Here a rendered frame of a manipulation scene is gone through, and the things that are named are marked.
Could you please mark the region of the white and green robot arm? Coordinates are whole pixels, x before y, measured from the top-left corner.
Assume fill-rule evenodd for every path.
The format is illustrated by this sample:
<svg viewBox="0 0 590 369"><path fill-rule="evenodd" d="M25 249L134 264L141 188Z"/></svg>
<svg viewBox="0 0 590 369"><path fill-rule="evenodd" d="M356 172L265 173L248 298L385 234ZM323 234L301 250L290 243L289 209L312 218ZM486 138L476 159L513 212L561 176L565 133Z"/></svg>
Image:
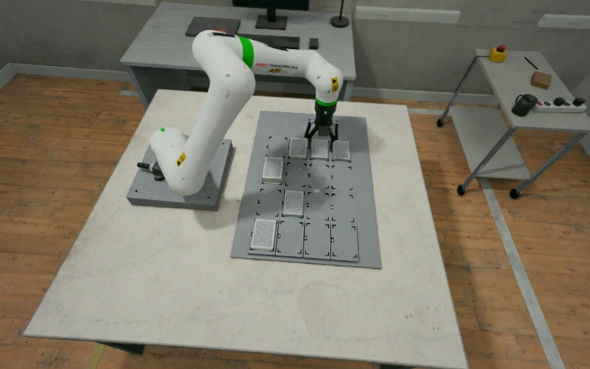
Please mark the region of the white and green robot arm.
<svg viewBox="0 0 590 369"><path fill-rule="evenodd" d="M207 30L194 39L192 52L210 79L194 129L188 140L177 128L157 130L150 139L156 162L137 163L137 167L154 172L154 180L166 179L177 194L192 195L203 187L220 143L254 93L253 73L304 77L316 88L315 112L330 116L336 111L343 75L314 50L278 48Z"/></svg>

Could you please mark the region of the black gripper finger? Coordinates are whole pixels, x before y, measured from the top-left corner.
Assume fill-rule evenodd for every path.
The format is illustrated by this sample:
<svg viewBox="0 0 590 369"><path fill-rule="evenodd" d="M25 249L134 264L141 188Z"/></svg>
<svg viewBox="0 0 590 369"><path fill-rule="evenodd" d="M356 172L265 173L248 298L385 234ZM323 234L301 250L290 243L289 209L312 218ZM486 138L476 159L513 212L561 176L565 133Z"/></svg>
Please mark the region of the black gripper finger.
<svg viewBox="0 0 590 369"><path fill-rule="evenodd" d="M331 151L331 149L332 149L333 142L335 142L335 140L338 140L338 129L337 129L337 128L338 128L338 121L336 121L336 122L335 122L335 121L333 121L333 126L335 127L335 136L333 135L333 132L332 132L332 134L330 135L330 137L331 137L331 141L330 141L330 151Z"/></svg>
<svg viewBox="0 0 590 369"><path fill-rule="evenodd" d="M309 127L307 126L307 129L306 129L305 135L304 135L304 137L309 141L309 148L308 149L310 149L310 141L311 141L311 138L318 131L318 126L315 125L315 127L313 128L313 130L309 133L310 128L311 128L312 124L314 123L314 121L315 120L312 120L312 121L310 119L308 120L308 126Z"/></svg>

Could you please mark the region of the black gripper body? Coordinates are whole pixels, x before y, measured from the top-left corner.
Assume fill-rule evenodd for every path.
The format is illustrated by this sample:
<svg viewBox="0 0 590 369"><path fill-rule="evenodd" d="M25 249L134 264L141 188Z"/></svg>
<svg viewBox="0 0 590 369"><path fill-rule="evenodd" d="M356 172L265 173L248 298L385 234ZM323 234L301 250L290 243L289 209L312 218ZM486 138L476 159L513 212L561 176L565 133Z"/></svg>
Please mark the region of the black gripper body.
<svg viewBox="0 0 590 369"><path fill-rule="evenodd" d="M329 127L333 124L333 115L330 116L322 116L322 115L318 115L316 113L316 118L314 119L314 124L316 126L318 126L320 123L321 124L327 124L329 125ZM332 121L331 121L332 120ZM320 122L320 123L319 123ZM329 123L329 124L328 124Z"/></svg>

